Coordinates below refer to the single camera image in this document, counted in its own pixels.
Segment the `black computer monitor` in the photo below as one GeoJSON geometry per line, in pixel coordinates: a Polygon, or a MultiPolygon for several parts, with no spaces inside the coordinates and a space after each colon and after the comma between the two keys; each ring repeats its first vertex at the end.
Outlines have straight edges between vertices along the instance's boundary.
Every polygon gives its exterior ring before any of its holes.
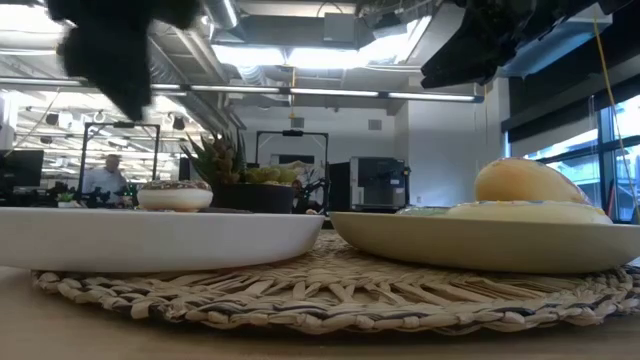
{"type": "Polygon", "coordinates": [[[38,187],[43,162],[42,150],[0,150],[0,188],[38,187]]]}

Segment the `beige plate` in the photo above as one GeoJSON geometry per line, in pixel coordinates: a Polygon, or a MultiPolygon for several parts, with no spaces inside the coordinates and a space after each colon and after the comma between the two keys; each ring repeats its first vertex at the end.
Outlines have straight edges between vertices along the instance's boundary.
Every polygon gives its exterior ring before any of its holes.
{"type": "Polygon", "coordinates": [[[580,274],[640,258],[640,226],[467,220],[333,212],[337,233],[367,253],[490,272],[580,274]]]}

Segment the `black robot rig frame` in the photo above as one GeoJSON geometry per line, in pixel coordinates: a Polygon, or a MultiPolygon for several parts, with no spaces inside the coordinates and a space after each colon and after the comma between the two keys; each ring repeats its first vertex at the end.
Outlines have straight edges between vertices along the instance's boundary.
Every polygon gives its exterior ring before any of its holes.
{"type": "Polygon", "coordinates": [[[85,122],[84,123],[84,132],[83,132],[83,143],[81,148],[81,157],[80,157],[80,166],[79,166],[79,180],[78,187],[73,196],[73,199],[80,202],[83,197],[83,182],[85,177],[86,170],[86,158],[87,158],[87,148],[88,143],[105,127],[112,127],[118,129],[133,129],[136,127],[147,129],[154,128],[155,134],[151,137],[154,141],[154,151],[153,151],[153,163],[152,163],[152,179],[156,179],[157,175],[157,163],[158,163],[158,152],[159,152],[159,144],[160,144],[160,135],[161,135],[161,127],[157,124],[141,124],[135,122],[85,122]]]}
{"type": "Polygon", "coordinates": [[[325,214],[329,199],[328,145],[328,133],[257,131],[254,163],[294,172],[295,180],[301,183],[294,188],[294,200],[301,209],[294,213],[314,208],[325,214]]]}

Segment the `chocolate frosted sprinkled donut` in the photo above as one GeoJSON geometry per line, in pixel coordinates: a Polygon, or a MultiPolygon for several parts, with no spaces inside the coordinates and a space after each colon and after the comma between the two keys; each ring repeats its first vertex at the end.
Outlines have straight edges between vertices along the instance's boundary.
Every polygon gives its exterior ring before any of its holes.
{"type": "Polygon", "coordinates": [[[154,180],[141,187],[137,200],[146,210],[197,212],[211,204],[213,192],[203,181],[154,180]]]}

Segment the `pink frosted donut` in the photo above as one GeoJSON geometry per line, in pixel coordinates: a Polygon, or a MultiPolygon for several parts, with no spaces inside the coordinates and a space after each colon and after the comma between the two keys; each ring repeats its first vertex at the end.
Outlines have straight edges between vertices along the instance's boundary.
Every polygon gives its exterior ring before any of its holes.
{"type": "Polygon", "coordinates": [[[477,201],[556,201],[591,205],[569,178],[535,160],[502,158],[482,168],[474,181],[477,201]]]}

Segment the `white plate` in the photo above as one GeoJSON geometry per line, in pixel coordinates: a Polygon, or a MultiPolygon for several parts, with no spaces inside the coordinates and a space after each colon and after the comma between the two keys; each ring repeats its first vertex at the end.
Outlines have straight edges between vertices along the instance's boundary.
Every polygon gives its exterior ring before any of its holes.
{"type": "Polygon", "coordinates": [[[153,273],[234,268],[309,251],[317,215],[0,208],[0,266],[153,273]]]}

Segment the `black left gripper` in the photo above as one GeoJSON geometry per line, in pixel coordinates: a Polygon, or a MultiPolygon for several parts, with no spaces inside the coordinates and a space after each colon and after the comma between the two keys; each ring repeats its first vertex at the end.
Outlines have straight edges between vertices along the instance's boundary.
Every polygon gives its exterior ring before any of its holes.
{"type": "Polygon", "coordinates": [[[67,31],[57,49],[66,74],[85,79],[127,118],[141,121],[151,104],[144,30],[154,20],[188,28],[200,12],[200,1],[47,0],[47,8],[52,20],[77,26],[67,31]]]}

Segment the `round woven straw placemat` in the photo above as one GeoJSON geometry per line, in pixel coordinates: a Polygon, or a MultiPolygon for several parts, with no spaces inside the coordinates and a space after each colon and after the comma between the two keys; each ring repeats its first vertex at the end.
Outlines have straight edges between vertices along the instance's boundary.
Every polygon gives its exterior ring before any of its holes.
{"type": "Polygon", "coordinates": [[[479,330],[519,332],[558,324],[591,326],[640,314],[640,267],[587,275],[468,272],[387,261],[334,232],[292,260],[205,272],[107,274],[36,271],[36,288],[131,319],[229,330],[479,330]]]}

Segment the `long ceiling light strip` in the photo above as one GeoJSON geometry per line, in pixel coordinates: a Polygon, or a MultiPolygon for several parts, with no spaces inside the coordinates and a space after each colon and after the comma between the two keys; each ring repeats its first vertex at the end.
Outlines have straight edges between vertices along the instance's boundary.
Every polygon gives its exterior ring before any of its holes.
{"type": "MultiPolygon", "coordinates": [[[[0,77],[0,87],[39,87],[39,88],[93,88],[86,80],[53,79],[53,78],[23,78],[0,77]]],[[[330,96],[349,98],[391,99],[409,101],[436,101],[456,103],[482,103],[485,99],[481,95],[459,95],[445,93],[418,93],[398,91],[371,91],[371,90],[344,90],[321,89],[302,87],[275,87],[275,86],[235,86],[235,85],[191,85],[191,84],[151,84],[152,91],[160,92],[217,92],[234,94],[259,94],[259,95],[291,95],[291,96],[330,96]]]]}

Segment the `grey ceiling box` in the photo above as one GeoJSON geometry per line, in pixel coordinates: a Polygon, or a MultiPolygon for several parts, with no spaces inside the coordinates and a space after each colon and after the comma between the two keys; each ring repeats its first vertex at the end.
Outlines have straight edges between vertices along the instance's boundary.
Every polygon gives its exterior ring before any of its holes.
{"type": "Polygon", "coordinates": [[[345,13],[325,13],[323,40],[335,43],[353,43],[355,39],[355,17],[345,13]]]}

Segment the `silver ventilation duct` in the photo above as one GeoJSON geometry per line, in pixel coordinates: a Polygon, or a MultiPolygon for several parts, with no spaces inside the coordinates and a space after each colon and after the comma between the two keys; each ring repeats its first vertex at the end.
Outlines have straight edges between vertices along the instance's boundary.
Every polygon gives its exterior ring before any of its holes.
{"type": "Polygon", "coordinates": [[[216,28],[228,30],[239,24],[234,0],[202,0],[202,3],[216,28]]]}

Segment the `silver and black appliance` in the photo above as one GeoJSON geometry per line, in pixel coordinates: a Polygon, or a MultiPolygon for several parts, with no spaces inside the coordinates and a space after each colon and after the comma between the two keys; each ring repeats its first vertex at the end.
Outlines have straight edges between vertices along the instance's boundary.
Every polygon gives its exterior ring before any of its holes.
{"type": "Polygon", "coordinates": [[[350,159],[350,208],[394,213],[409,203],[410,168],[390,157],[350,159]]]}

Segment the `green frosted donut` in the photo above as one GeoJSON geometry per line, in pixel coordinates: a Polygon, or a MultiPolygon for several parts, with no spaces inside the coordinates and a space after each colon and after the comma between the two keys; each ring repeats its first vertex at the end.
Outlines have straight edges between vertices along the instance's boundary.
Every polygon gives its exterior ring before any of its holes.
{"type": "Polygon", "coordinates": [[[407,216],[438,216],[446,214],[448,211],[449,207],[410,206],[398,210],[396,214],[407,216]]]}

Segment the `person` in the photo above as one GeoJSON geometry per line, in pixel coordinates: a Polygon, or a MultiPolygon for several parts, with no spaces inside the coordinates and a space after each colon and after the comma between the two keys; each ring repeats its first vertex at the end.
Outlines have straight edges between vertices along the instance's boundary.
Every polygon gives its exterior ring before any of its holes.
{"type": "Polygon", "coordinates": [[[89,194],[99,188],[101,193],[110,193],[108,203],[121,203],[121,193],[127,186],[127,181],[119,169],[119,164],[120,157],[110,154],[106,157],[104,166],[87,170],[84,174],[82,193],[89,194]]]}

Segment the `succulent plant in black pot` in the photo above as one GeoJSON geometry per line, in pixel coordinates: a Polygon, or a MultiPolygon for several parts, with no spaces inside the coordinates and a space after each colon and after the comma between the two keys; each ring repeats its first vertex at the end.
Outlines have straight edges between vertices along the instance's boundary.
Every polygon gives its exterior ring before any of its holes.
{"type": "Polygon", "coordinates": [[[212,190],[212,206],[251,213],[289,214],[297,179],[295,171],[281,166],[258,165],[246,161],[241,134],[222,134],[216,139],[189,137],[181,147],[199,178],[212,190]]]}

